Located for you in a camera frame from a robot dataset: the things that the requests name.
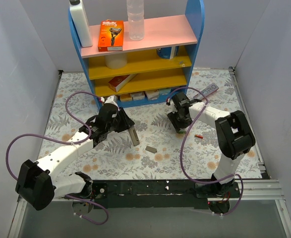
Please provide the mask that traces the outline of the white air conditioner remote control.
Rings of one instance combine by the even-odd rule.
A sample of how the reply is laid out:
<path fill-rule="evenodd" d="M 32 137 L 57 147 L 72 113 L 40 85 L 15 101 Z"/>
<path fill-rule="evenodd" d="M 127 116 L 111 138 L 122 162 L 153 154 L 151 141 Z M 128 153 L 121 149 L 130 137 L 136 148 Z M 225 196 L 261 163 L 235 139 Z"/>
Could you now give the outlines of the white air conditioner remote control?
<path fill-rule="evenodd" d="M 131 137 L 131 141 L 133 146 L 138 146 L 140 144 L 137 132 L 134 128 L 134 126 L 132 126 L 131 128 L 128 129 L 129 135 Z"/>

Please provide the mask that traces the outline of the red AAA battery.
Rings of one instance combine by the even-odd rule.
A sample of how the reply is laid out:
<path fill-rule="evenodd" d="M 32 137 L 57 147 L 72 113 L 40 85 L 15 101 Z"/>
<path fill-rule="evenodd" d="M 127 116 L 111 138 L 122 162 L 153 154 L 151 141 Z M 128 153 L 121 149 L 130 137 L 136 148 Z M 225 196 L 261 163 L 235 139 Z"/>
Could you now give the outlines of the red AAA battery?
<path fill-rule="evenodd" d="M 199 135 L 199 134 L 196 134 L 195 137 L 200 138 L 200 139 L 203 139 L 203 136 L 202 135 Z"/>

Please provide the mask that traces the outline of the grey remote battery cover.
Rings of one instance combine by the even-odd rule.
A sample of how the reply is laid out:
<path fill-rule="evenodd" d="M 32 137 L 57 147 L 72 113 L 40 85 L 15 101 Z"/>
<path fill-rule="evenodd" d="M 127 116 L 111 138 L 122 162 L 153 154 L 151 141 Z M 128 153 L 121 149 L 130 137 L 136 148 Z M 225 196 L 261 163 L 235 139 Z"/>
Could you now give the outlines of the grey remote battery cover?
<path fill-rule="evenodd" d="M 146 146 L 145 150 L 148 151 L 148 152 L 151 152 L 151 153 L 156 153 L 157 152 L 156 148 L 153 148 L 153 147 L 150 147 L 150 146 Z"/>

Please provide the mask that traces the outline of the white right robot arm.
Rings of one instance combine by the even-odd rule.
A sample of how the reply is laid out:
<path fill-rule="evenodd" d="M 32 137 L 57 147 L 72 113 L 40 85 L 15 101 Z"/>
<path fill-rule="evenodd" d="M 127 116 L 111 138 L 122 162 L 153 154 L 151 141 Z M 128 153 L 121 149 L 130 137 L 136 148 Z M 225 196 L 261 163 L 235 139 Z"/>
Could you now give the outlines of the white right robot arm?
<path fill-rule="evenodd" d="M 189 99 L 183 92 L 167 99 L 166 104 L 173 109 L 168 113 L 168 118 L 176 132 L 181 129 L 190 131 L 198 120 L 216 130 L 221 151 L 219 164 L 210 181 L 192 179 L 192 182 L 199 195 L 224 196 L 234 184 L 242 158 L 255 145 L 255 137 L 245 114 L 239 110 L 230 113 L 216 109 L 207 101 Z"/>

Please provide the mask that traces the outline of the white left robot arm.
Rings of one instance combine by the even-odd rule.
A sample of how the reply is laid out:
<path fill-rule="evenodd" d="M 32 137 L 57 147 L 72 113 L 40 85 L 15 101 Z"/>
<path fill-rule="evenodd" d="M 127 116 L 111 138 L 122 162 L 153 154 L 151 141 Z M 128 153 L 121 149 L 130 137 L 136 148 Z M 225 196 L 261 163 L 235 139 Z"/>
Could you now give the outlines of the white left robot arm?
<path fill-rule="evenodd" d="M 98 115 L 90 117 L 66 145 L 35 162 L 25 161 L 20 168 L 16 192 L 36 210 L 46 208 L 57 197 L 90 197 L 93 181 L 88 175 L 82 172 L 64 178 L 58 175 L 82 154 L 106 140 L 113 131 L 129 130 L 136 138 L 134 125 L 122 107 L 104 104 Z"/>

